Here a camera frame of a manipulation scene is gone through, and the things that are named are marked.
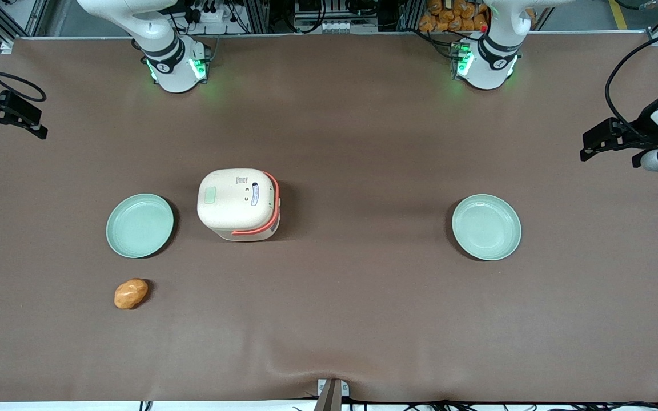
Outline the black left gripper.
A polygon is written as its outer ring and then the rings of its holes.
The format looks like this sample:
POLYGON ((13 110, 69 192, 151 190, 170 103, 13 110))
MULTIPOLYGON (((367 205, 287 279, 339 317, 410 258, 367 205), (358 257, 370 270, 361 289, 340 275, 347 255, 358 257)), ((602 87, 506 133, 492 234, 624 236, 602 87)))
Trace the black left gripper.
POLYGON ((642 167, 643 161, 658 152, 658 125, 651 119, 651 115, 658 110, 658 98, 643 107, 637 119, 626 120, 619 115, 619 122, 624 131, 621 132, 617 119, 608 118, 590 128, 582 134, 583 148, 580 150, 580 161, 586 162, 600 152, 637 148, 642 151, 631 158, 634 168, 642 167), (623 145, 620 148, 619 137, 622 133, 623 145))

